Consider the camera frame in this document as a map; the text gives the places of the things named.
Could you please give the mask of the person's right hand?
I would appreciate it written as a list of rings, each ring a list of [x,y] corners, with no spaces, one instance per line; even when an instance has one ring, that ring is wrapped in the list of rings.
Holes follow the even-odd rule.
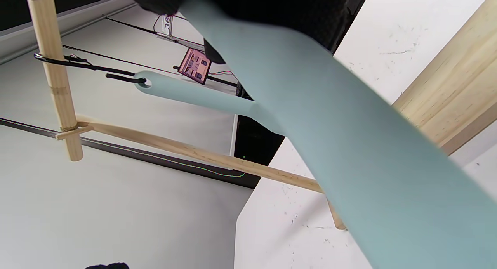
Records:
[[[133,0],[160,16],[186,0]],[[300,32],[334,53],[366,0],[209,0],[232,19]]]

